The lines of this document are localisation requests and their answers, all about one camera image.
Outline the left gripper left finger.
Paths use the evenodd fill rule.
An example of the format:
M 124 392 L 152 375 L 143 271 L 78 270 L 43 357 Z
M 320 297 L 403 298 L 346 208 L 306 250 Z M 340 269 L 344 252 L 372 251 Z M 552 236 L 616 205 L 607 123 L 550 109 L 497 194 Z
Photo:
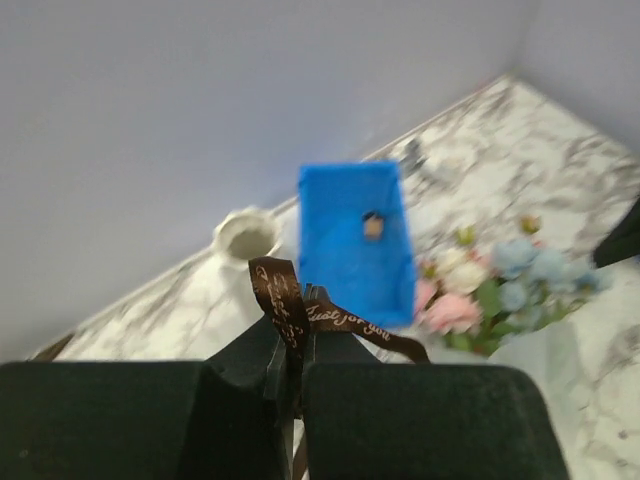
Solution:
M 1 368 L 5 479 L 286 479 L 284 346 L 258 320 L 190 361 Z

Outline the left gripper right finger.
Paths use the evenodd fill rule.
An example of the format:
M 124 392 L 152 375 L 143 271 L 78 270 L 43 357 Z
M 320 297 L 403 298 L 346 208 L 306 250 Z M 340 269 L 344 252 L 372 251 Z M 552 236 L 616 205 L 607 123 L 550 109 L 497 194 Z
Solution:
M 299 475 L 310 479 L 567 479 L 525 372 L 385 364 L 350 333 L 312 335 Z

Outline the brown ribbon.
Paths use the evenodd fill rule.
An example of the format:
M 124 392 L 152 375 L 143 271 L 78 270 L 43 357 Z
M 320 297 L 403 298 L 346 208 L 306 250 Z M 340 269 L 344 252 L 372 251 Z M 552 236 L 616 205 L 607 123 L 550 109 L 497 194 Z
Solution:
M 417 341 L 391 334 L 332 302 L 304 299 L 293 264 L 260 257 L 250 261 L 251 284 L 259 306 L 280 334 L 296 387 L 294 408 L 305 432 L 293 458 L 293 476 L 317 479 L 429 479 L 426 454 L 412 443 L 416 429 L 409 410 L 392 412 L 383 396 L 399 382 L 377 360 L 327 362 L 323 345 L 339 353 L 367 350 L 368 340 L 409 359 L 407 375 L 430 360 Z

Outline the white ribbed ceramic vase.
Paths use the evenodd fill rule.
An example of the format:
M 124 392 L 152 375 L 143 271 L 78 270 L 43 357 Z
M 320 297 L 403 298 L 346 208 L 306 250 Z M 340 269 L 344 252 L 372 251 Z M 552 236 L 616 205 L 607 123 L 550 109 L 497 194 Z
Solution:
M 281 227 L 270 210 L 254 206 L 234 210 L 214 229 L 213 253 L 244 328 L 263 315 L 253 293 L 249 261 L 277 256 L 281 246 Z

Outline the blue plastic bin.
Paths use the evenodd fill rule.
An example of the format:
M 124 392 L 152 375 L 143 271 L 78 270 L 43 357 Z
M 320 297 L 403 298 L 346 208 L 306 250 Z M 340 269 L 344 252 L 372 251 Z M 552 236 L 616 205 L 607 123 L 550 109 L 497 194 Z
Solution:
M 394 161 L 304 165 L 298 177 L 300 282 L 382 328 L 411 324 L 416 268 L 401 174 Z M 362 217 L 385 217 L 379 241 Z

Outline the flower bouquet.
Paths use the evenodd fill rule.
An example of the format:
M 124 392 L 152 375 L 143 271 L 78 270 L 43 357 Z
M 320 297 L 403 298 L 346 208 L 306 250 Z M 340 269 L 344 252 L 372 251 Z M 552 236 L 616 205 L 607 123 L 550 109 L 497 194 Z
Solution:
M 456 359 L 524 371 L 575 479 L 639 475 L 639 270 L 546 246 L 528 218 L 490 251 L 458 246 L 423 267 L 416 321 Z

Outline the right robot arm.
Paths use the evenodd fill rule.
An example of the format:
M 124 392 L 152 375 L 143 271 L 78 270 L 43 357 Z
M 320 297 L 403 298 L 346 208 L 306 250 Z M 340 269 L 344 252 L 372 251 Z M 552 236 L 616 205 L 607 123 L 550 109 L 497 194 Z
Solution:
M 592 260 L 597 268 L 607 267 L 640 254 L 640 200 L 594 249 Z

